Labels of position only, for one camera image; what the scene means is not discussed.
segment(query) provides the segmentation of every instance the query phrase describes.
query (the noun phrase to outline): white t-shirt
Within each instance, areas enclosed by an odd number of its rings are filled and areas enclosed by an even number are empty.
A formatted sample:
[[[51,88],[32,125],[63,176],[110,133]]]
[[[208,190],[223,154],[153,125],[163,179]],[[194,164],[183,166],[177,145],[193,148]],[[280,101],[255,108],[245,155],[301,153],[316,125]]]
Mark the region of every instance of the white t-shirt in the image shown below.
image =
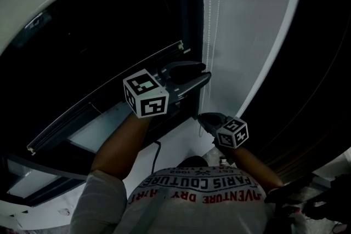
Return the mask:
[[[161,193],[161,203],[150,211]],[[156,218],[143,233],[263,233],[274,213],[264,198],[251,176],[227,166],[160,170],[129,199],[121,180],[96,171],[78,201],[71,233],[131,233],[150,212]]]

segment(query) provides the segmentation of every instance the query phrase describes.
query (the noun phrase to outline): floor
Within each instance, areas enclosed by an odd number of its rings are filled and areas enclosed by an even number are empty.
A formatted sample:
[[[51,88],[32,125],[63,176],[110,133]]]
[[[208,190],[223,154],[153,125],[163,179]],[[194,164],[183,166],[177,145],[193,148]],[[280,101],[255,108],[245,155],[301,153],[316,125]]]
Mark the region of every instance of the floor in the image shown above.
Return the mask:
[[[219,164],[220,156],[223,156],[223,154],[218,149],[213,148],[208,153],[206,153],[203,156],[203,158],[207,161],[208,165],[215,166],[215,165]],[[335,226],[334,221],[330,221],[327,219],[322,219],[322,220],[308,219],[307,224],[310,228],[311,234],[317,234],[317,233],[318,234],[329,234],[332,232],[332,229]],[[6,233],[6,234],[69,234],[69,225],[62,226],[62,227],[55,227],[55,228],[51,228],[51,229],[44,229],[44,230],[19,231],[19,232],[12,232],[11,230],[5,230],[5,232],[2,232],[0,229],[0,233]]]

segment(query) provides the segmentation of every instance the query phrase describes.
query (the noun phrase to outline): person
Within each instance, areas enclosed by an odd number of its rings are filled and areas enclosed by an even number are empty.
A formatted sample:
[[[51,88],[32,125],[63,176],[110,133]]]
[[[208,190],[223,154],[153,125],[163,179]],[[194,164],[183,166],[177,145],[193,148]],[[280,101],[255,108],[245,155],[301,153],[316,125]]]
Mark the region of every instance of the person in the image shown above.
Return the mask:
[[[72,216],[72,234],[264,232],[274,215],[265,193],[282,181],[242,147],[230,151],[239,169],[207,167],[193,157],[151,174],[127,199],[122,180],[150,121],[132,113],[100,148]]]

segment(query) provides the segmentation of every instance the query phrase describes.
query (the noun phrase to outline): forearm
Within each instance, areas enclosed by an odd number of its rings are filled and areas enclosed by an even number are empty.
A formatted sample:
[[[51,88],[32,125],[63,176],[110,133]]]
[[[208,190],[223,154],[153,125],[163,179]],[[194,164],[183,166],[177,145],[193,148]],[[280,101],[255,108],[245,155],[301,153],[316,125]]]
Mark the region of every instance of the forearm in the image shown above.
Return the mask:
[[[238,147],[231,150],[231,154],[234,157],[236,166],[249,173],[266,192],[283,186],[278,175],[249,152],[249,150]]]
[[[101,170],[125,179],[132,170],[150,121],[151,118],[138,119],[133,113],[129,115],[99,149],[91,172]]]

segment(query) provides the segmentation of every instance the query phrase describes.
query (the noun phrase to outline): white sleeve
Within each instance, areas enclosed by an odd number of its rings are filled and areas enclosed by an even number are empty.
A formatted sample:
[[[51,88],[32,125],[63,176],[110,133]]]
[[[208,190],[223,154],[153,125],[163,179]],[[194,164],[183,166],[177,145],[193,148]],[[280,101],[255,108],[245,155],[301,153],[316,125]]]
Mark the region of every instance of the white sleeve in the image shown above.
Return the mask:
[[[124,183],[99,170],[88,175],[87,184],[73,213],[71,234],[113,233],[127,204]]]

